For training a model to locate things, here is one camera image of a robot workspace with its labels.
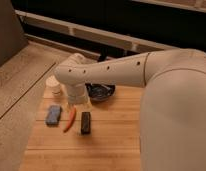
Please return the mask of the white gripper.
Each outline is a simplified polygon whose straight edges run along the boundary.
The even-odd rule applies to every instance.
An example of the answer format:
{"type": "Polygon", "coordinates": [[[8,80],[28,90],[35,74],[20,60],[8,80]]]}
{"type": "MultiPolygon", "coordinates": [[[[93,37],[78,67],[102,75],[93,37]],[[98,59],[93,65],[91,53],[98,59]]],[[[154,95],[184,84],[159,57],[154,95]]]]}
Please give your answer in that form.
{"type": "Polygon", "coordinates": [[[70,106],[88,103],[88,93],[84,84],[66,85],[67,101],[70,106]]]}

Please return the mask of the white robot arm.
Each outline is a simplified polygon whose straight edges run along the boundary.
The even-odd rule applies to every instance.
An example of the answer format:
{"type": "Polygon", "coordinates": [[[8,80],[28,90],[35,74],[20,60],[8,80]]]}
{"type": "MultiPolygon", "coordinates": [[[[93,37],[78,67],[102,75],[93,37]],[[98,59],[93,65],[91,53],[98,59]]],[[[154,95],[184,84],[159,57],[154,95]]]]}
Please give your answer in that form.
{"type": "Polygon", "coordinates": [[[99,63],[73,54],[54,74],[72,103],[86,83],[142,87],[142,171],[206,171],[206,52],[162,50],[99,63]]]}

